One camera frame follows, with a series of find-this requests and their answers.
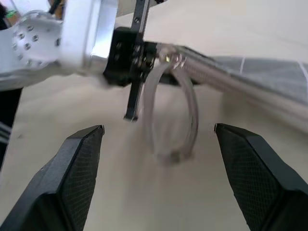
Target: white table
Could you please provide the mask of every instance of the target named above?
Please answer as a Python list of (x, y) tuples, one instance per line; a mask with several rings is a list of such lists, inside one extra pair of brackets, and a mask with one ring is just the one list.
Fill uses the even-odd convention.
[(0, 0), (0, 2), (8, 10), (18, 11), (21, 15), (33, 10), (48, 11), (50, 8), (48, 0)]
[[(209, 55), (308, 62), (307, 5), (304, 0), (169, 0), (151, 9), (146, 39), (185, 44)], [(129, 25), (131, 17), (118, 23)], [(122, 119), (129, 88), (103, 90), (71, 76), (25, 89), (1, 176), (0, 221), (67, 136), (104, 124), (86, 231), (248, 230), (228, 183), (214, 124), (262, 135), (306, 181), (307, 137), (243, 100), (206, 86), (196, 87), (196, 93), (201, 120), (195, 159), (164, 168), (147, 148), (141, 119), (135, 124)], [(187, 126), (181, 91), (160, 86), (156, 101), (159, 132), (181, 138)]]

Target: black cable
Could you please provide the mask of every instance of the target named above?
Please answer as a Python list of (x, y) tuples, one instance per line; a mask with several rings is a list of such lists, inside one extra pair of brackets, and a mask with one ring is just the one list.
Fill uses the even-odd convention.
[(155, 0), (157, 4), (165, 2), (165, 0)]
[(60, 3), (61, 3), (61, 0), (54, 0), (53, 4), (50, 7), (48, 12), (50, 14), (54, 14), (56, 12), (57, 8), (59, 7)]
[(5, 18), (6, 10), (5, 7), (0, 3), (0, 18)]

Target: clear plastic object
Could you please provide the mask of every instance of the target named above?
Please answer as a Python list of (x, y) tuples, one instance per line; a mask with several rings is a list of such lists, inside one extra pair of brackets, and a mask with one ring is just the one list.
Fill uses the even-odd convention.
[[(158, 159), (167, 165), (176, 164), (186, 159), (189, 159), (193, 154), (193, 147), (198, 134), (198, 104), (193, 90), (193, 84), (185, 71), (175, 63), (162, 63), (155, 67), (144, 85), (144, 127), (147, 138), (151, 144), (154, 154)], [(170, 70), (175, 79), (179, 82), (181, 89), (185, 93), (186, 100), (188, 102), (190, 127), (183, 145), (180, 148), (171, 150), (165, 147), (161, 147), (158, 144), (157, 137), (155, 135), (155, 124), (153, 118), (155, 92), (159, 84), (159, 80), (164, 72)]]
[(185, 47), (161, 45), (185, 57), (182, 69), (199, 84), (240, 96), (308, 133), (308, 64), (243, 57), (206, 57)]

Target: screw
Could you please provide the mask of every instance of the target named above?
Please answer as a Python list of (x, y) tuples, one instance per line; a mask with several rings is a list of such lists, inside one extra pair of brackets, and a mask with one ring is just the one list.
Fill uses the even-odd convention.
[(141, 46), (140, 46), (140, 45), (135, 46), (135, 52), (139, 52), (140, 49), (141, 49)]
[(170, 58), (170, 56), (167, 54), (167, 55), (166, 55), (166, 62), (169, 63), (170, 61), (171, 61), (171, 58)]
[(18, 35), (18, 37), (19, 37), (20, 39), (24, 39), (24, 38), (25, 38), (25, 35), (24, 35), (23, 33), (21, 33), (21, 34)]
[(34, 29), (34, 27), (33, 26), (28, 26), (27, 27), (27, 30), (30, 32), (30, 31), (32, 31)]
[(140, 18), (135, 18), (135, 19), (134, 19), (134, 22), (137, 23), (137, 24), (139, 24), (139, 23), (140, 23)]
[(27, 66), (31, 66), (31, 65), (32, 65), (32, 60), (29, 59), (29, 60), (27, 61)]
[(32, 40), (33, 40), (34, 42), (38, 41), (38, 39), (39, 39), (39, 37), (38, 37), (37, 35), (33, 36), (33, 38), (32, 38)]
[(56, 40), (55, 46), (56, 46), (56, 47), (60, 46), (60, 43), (61, 43), (61, 39), (58, 38), (58, 39)]
[(29, 50), (30, 48), (31, 48), (30, 43), (26, 43), (26, 44), (25, 44), (25, 50), (27, 51), (27, 50)]
[(122, 43), (118, 42), (117, 45), (116, 45), (116, 48), (119, 50), (121, 47), (122, 47)]
[(115, 55), (115, 61), (118, 61), (119, 59), (120, 59), (120, 55), (119, 54)]
[(134, 64), (137, 64), (138, 63), (138, 58), (136, 57), (136, 58), (133, 58), (133, 63)]

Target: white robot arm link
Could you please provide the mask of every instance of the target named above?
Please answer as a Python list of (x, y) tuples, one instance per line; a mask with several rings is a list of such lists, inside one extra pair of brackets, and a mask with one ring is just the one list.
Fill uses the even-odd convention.
[(115, 28), (118, 0), (67, 1), (63, 21), (30, 11), (0, 31), (0, 91), (54, 75), (102, 78)]

